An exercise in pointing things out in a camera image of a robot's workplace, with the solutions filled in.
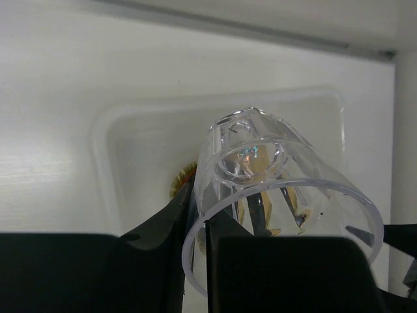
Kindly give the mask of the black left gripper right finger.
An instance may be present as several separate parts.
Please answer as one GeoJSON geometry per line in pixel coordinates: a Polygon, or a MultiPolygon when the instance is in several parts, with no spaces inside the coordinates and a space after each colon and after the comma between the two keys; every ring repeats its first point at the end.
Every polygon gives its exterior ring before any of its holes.
{"type": "Polygon", "coordinates": [[[254,236],[226,212],[205,224],[210,312],[385,312],[367,260],[343,237],[254,236]]]}

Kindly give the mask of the woven bamboo tray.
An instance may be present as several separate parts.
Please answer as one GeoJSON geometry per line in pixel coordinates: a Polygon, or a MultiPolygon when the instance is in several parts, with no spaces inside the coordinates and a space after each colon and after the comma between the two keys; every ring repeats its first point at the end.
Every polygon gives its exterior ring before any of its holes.
{"type": "Polygon", "coordinates": [[[174,177],[170,190],[169,190],[169,199],[172,200],[181,188],[196,174],[197,171],[197,162],[193,161],[183,167],[178,174],[174,177]]]}

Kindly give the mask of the clear plastic cup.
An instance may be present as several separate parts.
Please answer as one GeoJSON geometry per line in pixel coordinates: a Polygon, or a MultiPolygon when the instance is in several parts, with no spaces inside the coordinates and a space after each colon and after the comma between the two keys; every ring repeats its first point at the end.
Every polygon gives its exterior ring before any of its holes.
{"type": "Polygon", "coordinates": [[[373,262],[384,226],[375,204],[283,119],[249,107],[214,122],[200,149],[182,248],[186,279],[207,294],[205,224],[227,214],[252,235],[353,240],[373,262]]]}

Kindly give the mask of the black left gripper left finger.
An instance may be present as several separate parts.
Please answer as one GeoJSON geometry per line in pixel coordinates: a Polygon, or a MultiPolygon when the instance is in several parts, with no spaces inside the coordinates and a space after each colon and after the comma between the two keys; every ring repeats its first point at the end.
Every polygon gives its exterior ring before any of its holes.
{"type": "Polygon", "coordinates": [[[1,234],[2,312],[180,312],[193,182],[122,236],[1,234]]]}

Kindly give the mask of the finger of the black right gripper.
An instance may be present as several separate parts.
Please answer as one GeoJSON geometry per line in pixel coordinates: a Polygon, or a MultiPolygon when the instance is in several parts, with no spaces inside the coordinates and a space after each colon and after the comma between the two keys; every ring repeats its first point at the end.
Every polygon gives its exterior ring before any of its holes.
{"type": "MultiPolygon", "coordinates": [[[[345,229],[366,245],[370,247],[375,245],[375,236],[372,233],[352,226],[346,226],[345,229]]],[[[415,258],[416,224],[385,224],[383,242],[415,258]]]]}

